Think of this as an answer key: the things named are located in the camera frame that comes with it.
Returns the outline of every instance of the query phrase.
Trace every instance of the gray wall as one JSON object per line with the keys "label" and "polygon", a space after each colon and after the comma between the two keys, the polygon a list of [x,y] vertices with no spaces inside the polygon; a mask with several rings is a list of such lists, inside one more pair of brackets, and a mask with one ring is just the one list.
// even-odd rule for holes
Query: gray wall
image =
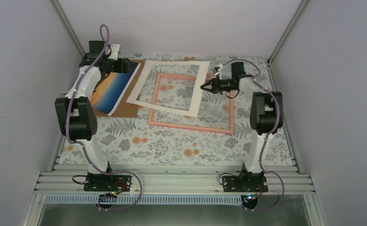
{"label": "gray wall", "polygon": [[301,0],[59,2],[86,50],[106,23],[124,54],[269,57]]}
{"label": "gray wall", "polygon": [[367,1],[311,0],[273,63],[329,225],[367,225]]}
{"label": "gray wall", "polygon": [[54,156],[54,100],[80,56],[47,0],[0,1],[0,226],[19,225]]}

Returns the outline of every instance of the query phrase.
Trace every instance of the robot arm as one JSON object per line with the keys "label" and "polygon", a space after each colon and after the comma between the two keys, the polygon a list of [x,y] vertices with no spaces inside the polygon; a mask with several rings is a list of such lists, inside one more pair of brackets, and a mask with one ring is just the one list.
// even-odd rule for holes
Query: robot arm
{"label": "robot arm", "polygon": [[[90,98],[97,84],[103,76],[108,73],[126,73],[130,70],[131,63],[127,58],[118,58],[119,45],[109,46],[108,54],[104,54],[93,67],[87,71],[89,65],[93,63],[96,57],[104,47],[103,41],[90,41],[89,53],[85,54],[79,69],[79,75],[73,88],[63,98],[56,99],[55,106],[58,117],[58,123],[61,133],[66,135],[66,118],[70,116],[69,135],[72,141],[79,141],[84,144],[87,155],[93,164],[103,172],[112,172],[110,164],[105,156],[100,152],[96,132],[98,123],[90,104]],[[68,104],[76,92],[72,103],[71,112],[68,111]],[[115,191],[113,176],[103,175],[92,165],[88,165],[88,176],[85,183],[85,191]]]}
{"label": "robot arm", "polygon": [[[223,91],[230,92],[232,90],[237,90],[238,93],[240,91],[240,79],[253,77],[252,75],[245,74],[243,62],[232,63],[232,78],[229,79],[220,79],[221,72],[219,67],[216,67],[215,71],[216,78],[202,85],[201,89],[215,94],[222,94]],[[276,98],[280,110],[278,125],[274,129],[277,120],[277,105],[273,101],[272,96],[268,92],[254,92],[250,112],[250,125],[254,130],[250,152],[245,158],[239,176],[222,177],[224,181],[224,192],[253,192],[261,189],[258,186],[261,186],[264,192],[268,191],[268,184],[264,177],[265,172],[261,168],[260,163],[266,157],[263,150],[268,149],[270,141],[276,134],[277,129],[283,125],[282,94],[280,92],[271,93]]]}

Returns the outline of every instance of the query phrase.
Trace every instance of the metal frame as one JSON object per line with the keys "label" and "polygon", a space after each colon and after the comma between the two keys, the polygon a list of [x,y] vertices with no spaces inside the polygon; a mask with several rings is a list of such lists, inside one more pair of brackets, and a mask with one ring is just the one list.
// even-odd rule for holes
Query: metal frame
{"label": "metal frame", "polygon": [[22,226],[36,226],[39,223],[46,194],[33,194],[26,209]]}
{"label": "metal frame", "polygon": [[273,49],[272,54],[271,54],[271,56],[269,57],[269,60],[268,60],[269,63],[272,63],[275,60],[275,57],[277,56],[279,50],[282,48],[282,46],[285,43],[287,37],[289,36],[290,32],[292,31],[295,23],[297,22],[298,18],[303,13],[303,11],[304,11],[304,9],[307,6],[309,1],[310,0],[302,0],[300,2],[300,4],[298,5],[298,8],[297,8],[296,12],[294,13],[291,21],[289,22],[289,25],[287,25],[285,31],[282,34],[282,37],[280,37],[279,42],[277,43],[277,45]]}
{"label": "metal frame", "polygon": [[[275,83],[275,78],[273,76],[273,72],[271,69],[271,64],[267,64],[267,70],[268,70],[268,74],[269,74],[269,79],[272,85],[272,89],[274,91],[277,91],[277,87],[276,87],[276,83]],[[293,142],[292,142],[292,137],[290,135],[290,131],[287,125],[287,121],[286,121],[286,117],[283,117],[283,131],[285,132],[285,136],[286,136],[286,141],[287,141],[287,146],[289,148],[289,152],[290,155],[292,156],[293,160],[295,161],[295,166],[298,169],[298,173],[303,173],[304,172],[304,167],[302,164],[302,161],[300,159],[300,156],[296,153],[296,149],[293,146]]]}
{"label": "metal frame", "polygon": [[79,51],[80,55],[83,57],[85,55],[85,51],[83,50],[83,47],[81,43],[79,42],[78,37],[76,36],[75,32],[72,29],[72,26],[70,22],[68,21],[67,16],[65,15],[65,12],[63,8],[61,7],[58,0],[49,0],[51,4],[53,5],[54,9],[56,10],[58,17],[60,18],[60,21],[63,23],[64,28],[67,30],[69,36],[71,37],[74,45],[76,46],[77,50]]}
{"label": "metal frame", "polygon": [[[138,195],[119,194],[100,204],[127,205],[136,201]],[[48,194],[46,204],[97,204],[98,194]],[[232,205],[242,203],[240,195],[153,195],[144,194],[137,205]]]}
{"label": "metal frame", "polygon": [[[237,174],[240,166],[137,166],[112,165],[113,170],[129,170],[138,175],[143,184],[143,194],[171,195],[247,195],[252,193],[224,193],[218,182],[223,172]],[[266,170],[278,172],[285,183],[286,194],[314,194],[314,186],[310,175],[299,174],[293,166],[265,167]],[[87,173],[84,164],[56,164],[53,172],[42,172],[39,176],[34,193],[72,193],[72,194],[103,194],[104,192],[85,192],[83,185],[74,183],[71,177]],[[265,194],[281,194],[279,179],[266,174],[269,192]],[[132,178],[130,194],[139,194],[139,183]]]}
{"label": "metal frame", "polygon": [[61,153],[63,151],[64,144],[65,144],[65,136],[63,136],[60,133],[60,138],[58,139],[58,146],[57,146],[56,154],[54,155],[53,161],[51,161],[49,163],[49,166],[47,167],[48,172],[53,172],[54,165],[56,164],[57,161],[59,161],[61,157]]}
{"label": "metal frame", "polygon": [[312,226],[326,226],[325,218],[323,217],[321,207],[319,205],[316,194],[304,195],[305,206],[307,208],[308,217]]}

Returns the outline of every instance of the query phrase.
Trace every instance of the table surface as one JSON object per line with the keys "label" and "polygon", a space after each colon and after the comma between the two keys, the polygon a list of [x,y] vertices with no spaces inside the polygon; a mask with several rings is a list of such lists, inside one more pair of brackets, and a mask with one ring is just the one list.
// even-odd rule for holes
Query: table surface
{"label": "table surface", "polygon": [[[162,54],[134,54],[123,57],[161,61],[210,61],[209,72],[212,72],[212,68],[218,64],[237,59],[234,56]],[[243,57],[243,59],[250,60],[259,67],[261,76],[257,81],[271,89],[266,60],[259,57]],[[245,64],[245,71],[257,74],[256,69],[250,64]],[[230,67],[225,67],[222,72],[230,76]],[[141,94],[140,100],[145,101],[152,97],[151,93],[148,95],[147,97],[146,94]],[[252,92],[240,93],[235,98],[234,135],[149,126],[147,120],[150,109],[140,107],[137,118],[98,117],[96,136],[101,152],[107,156],[111,164],[239,166],[244,162],[251,146],[253,133],[249,123],[251,99]],[[66,141],[60,164],[83,163],[86,163],[86,160],[81,147]],[[266,151],[264,165],[292,165],[283,129],[279,129],[272,139]]]}

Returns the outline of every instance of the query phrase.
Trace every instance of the gray leaf pattern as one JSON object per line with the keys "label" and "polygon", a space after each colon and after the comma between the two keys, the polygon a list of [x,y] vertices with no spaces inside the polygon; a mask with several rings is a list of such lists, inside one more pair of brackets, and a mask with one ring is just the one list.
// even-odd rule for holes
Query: gray leaf pattern
{"label": "gray leaf pattern", "polygon": [[102,144],[105,144],[106,146],[108,146],[115,139],[117,139],[117,138],[114,135],[109,134],[109,135],[101,138],[101,143]]}
{"label": "gray leaf pattern", "polygon": [[224,146],[227,148],[233,149],[237,143],[239,143],[238,140],[231,137],[229,138],[229,140],[225,141]]}
{"label": "gray leaf pattern", "polygon": [[129,150],[130,148],[130,142],[128,139],[125,139],[123,141],[120,142],[120,144],[118,145],[118,147],[121,149],[121,151],[126,152]]}
{"label": "gray leaf pattern", "polygon": [[183,99],[191,98],[193,95],[194,87],[185,87],[184,89],[178,89],[176,95]]}
{"label": "gray leaf pattern", "polygon": [[118,134],[119,136],[121,134],[126,134],[129,130],[133,130],[136,128],[135,121],[132,121],[132,119],[124,119],[122,120],[115,120],[112,124],[108,126],[106,129],[106,132]]}
{"label": "gray leaf pattern", "polygon": [[[148,59],[163,61],[183,61],[185,55],[125,55],[129,59]],[[218,64],[225,63],[236,56],[195,56],[195,60],[210,61],[209,72]],[[257,81],[261,85],[271,88],[266,60],[257,57],[245,57],[254,62],[261,70],[261,76]],[[195,76],[198,71],[197,65],[155,65],[152,76],[145,83],[140,93],[140,100],[151,102],[155,88],[155,80],[159,72],[187,74]],[[256,74],[252,65],[245,64],[245,71]],[[230,76],[230,66],[223,68],[223,75]],[[192,87],[192,81],[184,81],[178,89],[183,89],[178,97],[191,95],[192,91],[185,91],[185,87]],[[252,129],[249,123],[248,109],[251,107],[252,93],[240,93],[235,99],[235,133],[232,136],[191,131],[173,128],[161,128],[147,124],[149,109],[140,108],[137,118],[112,118],[99,117],[97,139],[100,150],[107,156],[111,164],[138,164],[138,165],[237,165],[241,166],[251,148]],[[173,106],[176,102],[165,103]],[[184,119],[199,125],[214,125],[215,128],[226,128],[226,122],[216,122],[215,119],[225,121],[227,114],[221,111],[221,106],[227,103],[224,95],[215,95],[203,92],[202,104],[198,118]],[[176,115],[161,111],[155,112],[155,119],[173,121],[181,119]],[[85,157],[78,145],[66,143],[60,159],[61,164],[86,164]],[[285,134],[279,129],[272,139],[269,149],[266,151],[265,165],[292,165],[291,156],[288,151]]]}

